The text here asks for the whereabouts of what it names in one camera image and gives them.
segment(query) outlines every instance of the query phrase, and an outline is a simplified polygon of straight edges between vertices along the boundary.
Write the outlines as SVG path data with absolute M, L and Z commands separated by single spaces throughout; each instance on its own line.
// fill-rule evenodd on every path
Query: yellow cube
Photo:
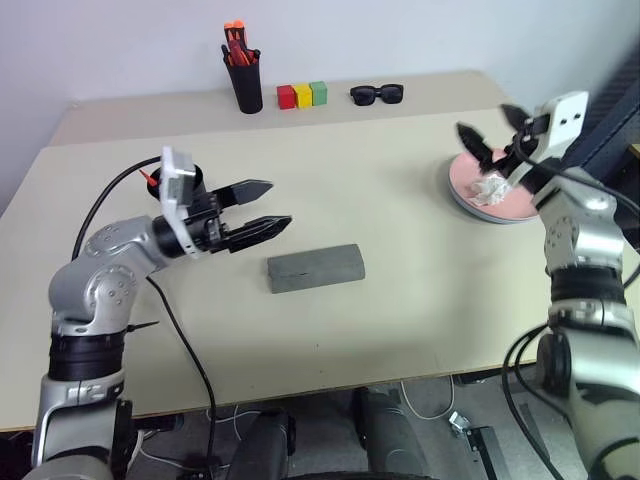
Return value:
M 293 90 L 296 92 L 296 105 L 298 108 L 308 108 L 313 105 L 313 93 L 308 83 L 294 85 Z

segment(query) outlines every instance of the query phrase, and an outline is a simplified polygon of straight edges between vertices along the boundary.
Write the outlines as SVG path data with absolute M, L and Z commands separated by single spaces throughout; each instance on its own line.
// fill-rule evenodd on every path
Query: sunglasses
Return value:
M 396 83 L 389 83 L 380 88 L 362 85 L 353 87 L 349 91 L 349 94 L 353 97 L 353 103 L 359 107 L 371 105 L 376 101 L 376 97 L 380 97 L 384 103 L 400 103 L 403 93 L 404 87 Z

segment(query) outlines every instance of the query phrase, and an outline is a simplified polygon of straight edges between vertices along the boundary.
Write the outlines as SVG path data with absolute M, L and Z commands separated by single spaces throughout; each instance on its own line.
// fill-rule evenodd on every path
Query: white tissue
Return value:
M 470 200 L 481 207 L 483 205 L 495 205 L 504 200 L 504 197 L 511 191 L 511 186 L 506 179 L 492 173 L 471 184 L 471 191 L 476 194 Z

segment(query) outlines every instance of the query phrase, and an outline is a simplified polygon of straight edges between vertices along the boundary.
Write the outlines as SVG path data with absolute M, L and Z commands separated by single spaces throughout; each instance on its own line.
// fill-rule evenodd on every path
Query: red cube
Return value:
M 291 85 L 280 85 L 277 91 L 280 110 L 296 108 L 296 92 Z

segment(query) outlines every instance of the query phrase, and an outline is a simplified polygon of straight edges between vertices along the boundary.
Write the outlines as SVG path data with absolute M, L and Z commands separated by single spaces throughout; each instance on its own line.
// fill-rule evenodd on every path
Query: white wall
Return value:
M 529 107 L 570 89 L 597 89 L 640 33 L 638 0 L 313 5 L 2 0 L 0 212 L 69 101 L 226 85 L 225 20 L 248 25 L 250 46 L 263 51 L 265 85 L 474 68 Z

